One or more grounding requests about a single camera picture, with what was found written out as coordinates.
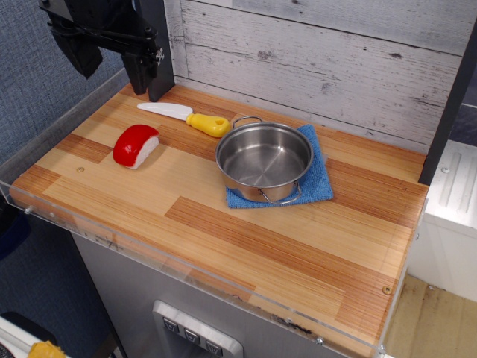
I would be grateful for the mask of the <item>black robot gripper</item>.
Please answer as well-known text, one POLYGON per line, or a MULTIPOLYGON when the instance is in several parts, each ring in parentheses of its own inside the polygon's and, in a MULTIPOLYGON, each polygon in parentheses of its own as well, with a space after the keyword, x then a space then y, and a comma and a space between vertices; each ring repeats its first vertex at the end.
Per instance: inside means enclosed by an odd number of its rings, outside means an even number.
POLYGON ((132 1, 40 1, 51 33, 75 70, 90 78, 103 61, 100 48, 119 54, 137 95, 157 77, 157 31, 132 1))

